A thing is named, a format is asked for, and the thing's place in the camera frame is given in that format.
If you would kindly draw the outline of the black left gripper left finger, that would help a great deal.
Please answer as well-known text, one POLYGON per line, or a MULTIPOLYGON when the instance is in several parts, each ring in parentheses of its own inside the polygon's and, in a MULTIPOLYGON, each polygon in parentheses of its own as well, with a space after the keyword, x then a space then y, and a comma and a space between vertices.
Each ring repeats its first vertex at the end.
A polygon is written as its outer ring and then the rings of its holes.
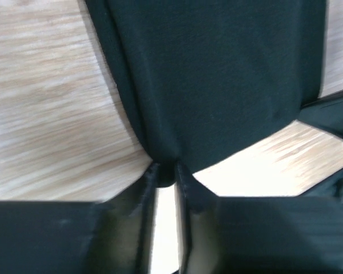
POLYGON ((88 273, 148 273, 159 165, 104 203, 87 255, 88 273))

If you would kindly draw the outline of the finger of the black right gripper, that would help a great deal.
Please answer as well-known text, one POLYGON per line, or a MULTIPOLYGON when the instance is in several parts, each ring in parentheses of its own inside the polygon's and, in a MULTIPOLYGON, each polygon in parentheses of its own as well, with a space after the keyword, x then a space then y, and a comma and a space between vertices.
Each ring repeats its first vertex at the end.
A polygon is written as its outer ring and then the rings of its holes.
POLYGON ((304 191, 301 196, 331 196, 343 204, 343 168, 304 191))
POLYGON ((343 139, 343 90, 303 106, 298 120, 343 139))

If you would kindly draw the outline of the black tank top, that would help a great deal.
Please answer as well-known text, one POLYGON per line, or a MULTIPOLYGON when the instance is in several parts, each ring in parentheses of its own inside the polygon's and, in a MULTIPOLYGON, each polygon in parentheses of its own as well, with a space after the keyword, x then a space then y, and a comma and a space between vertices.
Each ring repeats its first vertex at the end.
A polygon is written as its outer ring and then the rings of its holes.
POLYGON ((87 1, 129 122, 159 165, 212 166, 318 98, 325 1, 87 1))

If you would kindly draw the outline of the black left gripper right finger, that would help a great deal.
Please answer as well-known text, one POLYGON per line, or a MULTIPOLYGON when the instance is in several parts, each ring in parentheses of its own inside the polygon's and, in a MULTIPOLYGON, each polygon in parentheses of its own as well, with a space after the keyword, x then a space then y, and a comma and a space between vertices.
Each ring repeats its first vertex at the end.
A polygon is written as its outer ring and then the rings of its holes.
POLYGON ((215 208, 218 197, 183 163, 175 166, 180 273, 223 273, 215 208))

